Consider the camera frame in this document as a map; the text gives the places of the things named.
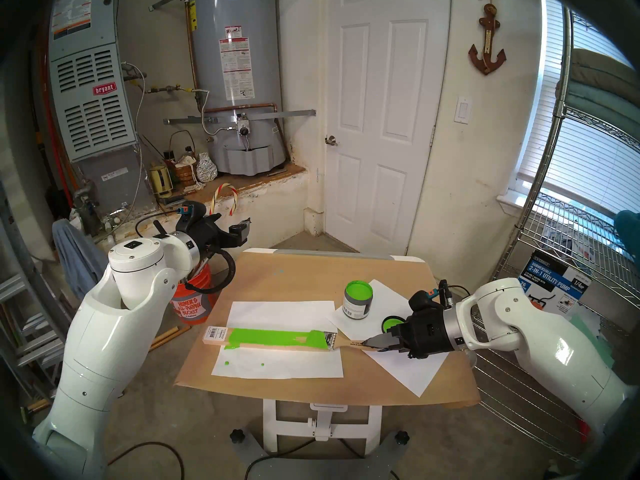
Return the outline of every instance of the wall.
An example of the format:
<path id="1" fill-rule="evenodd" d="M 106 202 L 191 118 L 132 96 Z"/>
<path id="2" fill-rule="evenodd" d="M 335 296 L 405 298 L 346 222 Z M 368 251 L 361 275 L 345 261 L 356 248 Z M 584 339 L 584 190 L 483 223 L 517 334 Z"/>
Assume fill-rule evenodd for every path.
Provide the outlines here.
<path id="1" fill-rule="evenodd" d="M 49 246 L 53 217 L 45 200 L 48 178 L 31 120 L 27 75 L 27 48 L 23 39 L 16 41 L 1 71 L 0 179 L 29 252 L 53 260 Z"/>
<path id="2" fill-rule="evenodd" d="M 119 0 L 118 44 L 120 61 L 136 65 L 147 73 L 146 87 L 180 84 L 193 87 L 187 43 L 184 3 L 174 0 L 149 11 L 159 0 Z M 127 97 L 132 114 L 140 101 L 140 89 L 127 83 Z M 160 151 L 167 151 L 169 137 L 179 129 L 188 129 L 195 150 L 206 149 L 206 134 L 197 124 L 164 125 L 163 119 L 199 115 L 193 94 L 184 91 L 146 94 L 138 118 L 138 132 L 146 136 Z M 175 155 L 180 157 L 185 146 L 191 146 L 189 135 L 177 134 L 172 141 Z"/>
<path id="3" fill-rule="evenodd" d="M 317 116 L 285 119 L 295 163 L 309 171 L 307 206 L 325 210 L 328 0 L 278 0 L 283 110 L 315 109 Z"/>
<path id="4" fill-rule="evenodd" d="M 501 24 L 493 55 L 504 48 L 507 61 L 485 77 L 467 56 L 472 44 L 481 50 L 484 3 L 452 0 L 436 132 L 408 248 L 435 277 L 471 291 L 489 279 L 515 224 L 496 196 L 529 121 L 542 27 L 540 0 L 493 0 Z M 473 100 L 468 125 L 453 121 L 458 96 Z"/>

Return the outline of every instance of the candy cane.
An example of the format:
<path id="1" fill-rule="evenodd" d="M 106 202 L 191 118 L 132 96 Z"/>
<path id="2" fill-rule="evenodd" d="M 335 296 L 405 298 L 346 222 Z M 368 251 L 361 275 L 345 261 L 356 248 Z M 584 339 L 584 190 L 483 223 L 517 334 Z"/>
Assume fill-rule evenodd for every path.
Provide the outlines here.
<path id="1" fill-rule="evenodd" d="M 233 206 L 231 207 L 231 211 L 229 212 L 229 216 L 233 216 L 234 215 L 234 211 L 236 211 L 236 208 L 238 207 L 238 191 L 236 191 L 236 188 L 233 187 L 233 185 L 231 185 L 231 184 L 222 184 L 222 185 L 218 186 L 218 188 L 216 189 L 216 193 L 213 195 L 213 199 L 211 200 L 211 208 L 209 209 L 209 214 L 210 215 L 213 213 L 213 210 L 216 207 L 216 199 L 218 199 L 218 194 L 220 194 L 220 191 L 223 188 L 229 188 L 229 189 L 231 189 L 231 191 L 233 193 Z"/>

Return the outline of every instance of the water heater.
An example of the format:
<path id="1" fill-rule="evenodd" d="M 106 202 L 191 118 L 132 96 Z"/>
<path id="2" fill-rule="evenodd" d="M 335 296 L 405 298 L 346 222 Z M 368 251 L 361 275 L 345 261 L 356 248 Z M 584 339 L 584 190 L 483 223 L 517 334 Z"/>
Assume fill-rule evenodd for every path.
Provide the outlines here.
<path id="1" fill-rule="evenodd" d="M 286 158 L 279 127 L 246 117 L 281 106 L 276 0 L 189 0 L 189 12 L 197 87 L 209 90 L 204 110 L 217 121 L 207 130 L 235 127 L 212 137 L 209 152 L 222 172 L 267 172 Z"/>
<path id="2" fill-rule="evenodd" d="M 54 0 L 49 75 L 71 161 L 136 142 L 118 52 L 118 0 Z"/>

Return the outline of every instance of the green paint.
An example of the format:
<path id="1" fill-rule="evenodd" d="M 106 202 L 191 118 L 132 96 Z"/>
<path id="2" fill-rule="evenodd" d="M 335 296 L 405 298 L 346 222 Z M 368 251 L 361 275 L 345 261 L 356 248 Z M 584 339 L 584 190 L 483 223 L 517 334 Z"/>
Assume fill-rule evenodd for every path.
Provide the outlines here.
<path id="1" fill-rule="evenodd" d="M 402 320 L 399 320 L 398 318 L 391 318 L 389 320 L 386 320 L 382 324 L 382 330 L 384 332 L 387 332 L 391 327 L 395 327 L 395 325 L 400 325 L 401 323 L 404 323 L 404 322 Z"/>
<path id="2" fill-rule="evenodd" d="M 253 328 L 234 328 L 225 349 L 239 348 L 240 344 L 260 344 L 261 346 L 304 346 L 306 348 L 326 349 L 325 333 L 320 330 L 310 332 L 289 332 L 282 330 L 259 330 Z"/>
<path id="3" fill-rule="evenodd" d="M 344 290 L 356 301 L 366 301 L 373 296 L 373 289 L 363 280 L 350 281 Z"/>

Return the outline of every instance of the anchor decoration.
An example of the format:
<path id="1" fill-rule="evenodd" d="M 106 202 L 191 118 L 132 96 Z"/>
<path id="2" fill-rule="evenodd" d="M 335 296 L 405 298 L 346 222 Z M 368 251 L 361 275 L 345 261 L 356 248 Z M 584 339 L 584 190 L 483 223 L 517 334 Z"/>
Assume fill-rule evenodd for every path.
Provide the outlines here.
<path id="1" fill-rule="evenodd" d="M 495 31 L 500 28 L 500 22 L 495 19 L 495 15 L 497 13 L 498 10 L 492 3 L 484 5 L 484 14 L 486 16 L 478 20 L 480 25 L 484 28 L 484 49 L 482 50 L 482 56 L 478 58 L 478 50 L 476 49 L 475 44 L 473 44 L 469 50 L 469 58 L 471 58 L 471 62 L 485 76 L 498 70 L 507 59 L 507 56 L 504 54 L 504 49 L 501 49 L 496 61 L 491 61 L 491 49 L 494 43 L 494 34 Z"/>

